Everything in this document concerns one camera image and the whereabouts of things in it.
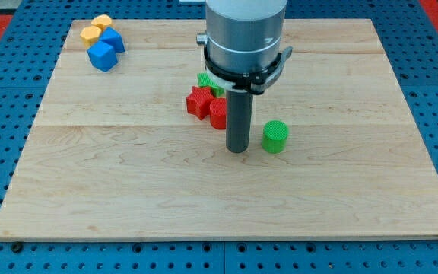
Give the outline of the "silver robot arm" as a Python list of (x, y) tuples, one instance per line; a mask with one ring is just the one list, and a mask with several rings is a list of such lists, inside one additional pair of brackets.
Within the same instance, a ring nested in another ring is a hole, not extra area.
[(206, 56), (232, 73), (259, 72), (273, 63), (287, 0), (207, 0)]

